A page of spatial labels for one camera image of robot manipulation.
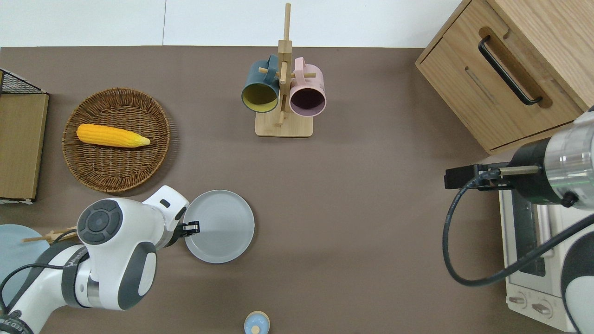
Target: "white backdrop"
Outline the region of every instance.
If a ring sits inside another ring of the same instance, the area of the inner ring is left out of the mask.
[[[0,0],[0,46],[276,46],[280,0]],[[293,0],[295,46],[424,48],[460,0]]]

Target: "corn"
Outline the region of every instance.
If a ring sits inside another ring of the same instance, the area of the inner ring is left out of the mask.
[[[95,124],[81,124],[76,130],[78,139],[85,143],[116,147],[138,147],[150,140],[132,131]]]

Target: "toaster oven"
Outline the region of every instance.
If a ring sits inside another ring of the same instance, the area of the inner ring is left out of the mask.
[[[536,205],[515,190],[500,194],[504,263],[507,267],[592,211],[560,205]],[[505,279],[508,307],[564,332],[575,332],[561,299],[561,270],[565,255],[575,240],[594,231],[590,226],[536,261]]]

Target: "wicker basket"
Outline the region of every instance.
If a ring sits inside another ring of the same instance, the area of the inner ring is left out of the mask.
[[[133,131],[151,143],[136,148],[83,143],[76,135],[81,124]],[[138,90],[112,88],[91,95],[74,110],[64,129],[62,151],[77,180],[95,190],[118,193],[137,187],[157,171],[169,141],[169,121],[155,99]]]

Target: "brown table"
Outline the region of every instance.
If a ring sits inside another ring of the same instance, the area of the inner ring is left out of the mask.
[[[555,333],[508,310],[503,283],[467,288],[443,265],[455,195],[446,168],[486,154],[415,68],[420,49],[299,48],[324,72],[328,107],[307,139],[261,138],[240,101],[249,65],[276,48],[2,48],[0,66],[50,93],[38,200],[0,206],[1,223],[40,233],[73,226],[109,197],[68,171],[61,135],[72,110],[110,87],[157,99],[176,134],[165,164],[124,194],[160,185],[189,200],[213,189],[254,211],[254,240],[214,265],[183,242],[159,251],[152,290],[126,312],[62,308],[43,333],[242,333],[263,310],[271,333]],[[468,277],[503,265],[497,195],[465,197],[454,265]]]

